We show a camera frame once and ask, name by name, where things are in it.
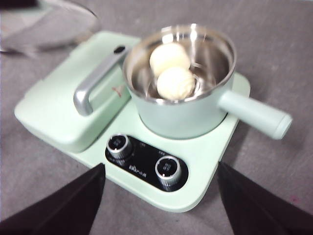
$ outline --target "black object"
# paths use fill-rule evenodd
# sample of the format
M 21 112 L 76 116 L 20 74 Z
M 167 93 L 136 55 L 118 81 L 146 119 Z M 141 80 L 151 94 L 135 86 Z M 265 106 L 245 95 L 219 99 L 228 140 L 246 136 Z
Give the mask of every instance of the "black object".
M 0 9 L 14 9 L 37 6 L 37 0 L 1 0 Z
M 186 163 L 169 153 L 166 153 L 158 148 L 155 148 L 147 143 L 144 143 L 132 136 L 127 136 L 128 140 L 131 142 L 132 151 L 123 159 L 117 159 L 109 152 L 108 148 L 105 150 L 106 158 L 110 163 L 122 168 L 123 170 L 129 172 L 130 174 L 138 177 L 139 179 L 147 182 L 148 184 L 167 192 L 173 192 L 184 186 L 188 179 L 188 167 Z M 181 175 L 179 181 L 170 186 L 164 186 L 157 174 L 156 174 L 156 163 L 157 161 L 166 155 L 170 155 L 176 158 L 179 162 L 181 168 Z
M 222 202 L 235 235 L 313 235 L 313 216 L 219 163 Z
M 0 223 L 0 235 L 87 235 L 105 183 L 99 164 L 47 198 Z

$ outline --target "silver knob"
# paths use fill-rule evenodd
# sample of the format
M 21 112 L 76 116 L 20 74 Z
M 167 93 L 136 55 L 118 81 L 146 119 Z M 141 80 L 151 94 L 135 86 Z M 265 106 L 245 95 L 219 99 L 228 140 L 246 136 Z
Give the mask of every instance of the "silver knob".
M 115 134 L 107 142 L 107 149 L 118 160 L 125 159 L 132 151 L 132 143 L 124 134 Z
M 177 158 L 173 156 L 161 157 L 155 166 L 156 175 L 160 182 L 166 186 L 173 186 L 180 180 L 181 167 Z

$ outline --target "black control panel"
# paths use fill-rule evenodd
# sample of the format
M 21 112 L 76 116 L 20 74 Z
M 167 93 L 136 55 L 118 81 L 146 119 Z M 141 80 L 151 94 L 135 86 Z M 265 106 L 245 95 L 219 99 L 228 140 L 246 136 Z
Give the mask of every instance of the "black control panel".
M 188 167 L 182 159 L 132 136 L 111 136 L 105 155 L 109 162 L 162 191 L 176 191 L 188 179 Z

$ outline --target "gray carpet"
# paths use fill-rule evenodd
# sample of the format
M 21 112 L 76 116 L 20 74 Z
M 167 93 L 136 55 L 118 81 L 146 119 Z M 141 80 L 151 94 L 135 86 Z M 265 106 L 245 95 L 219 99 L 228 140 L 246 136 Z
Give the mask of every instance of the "gray carpet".
M 223 160 L 279 197 L 313 214 L 313 2 L 295 0 L 80 0 L 102 28 L 145 36 L 164 26 L 198 23 L 228 34 L 237 71 L 251 96 L 294 118 L 282 141 L 239 123 Z M 1 218 L 48 196 L 87 168 L 31 135 L 13 109 L 71 48 L 35 58 L 1 55 Z M 106 182 L 92 235 L 232 234 L 216 177 L 189 212 L 168 213 Z

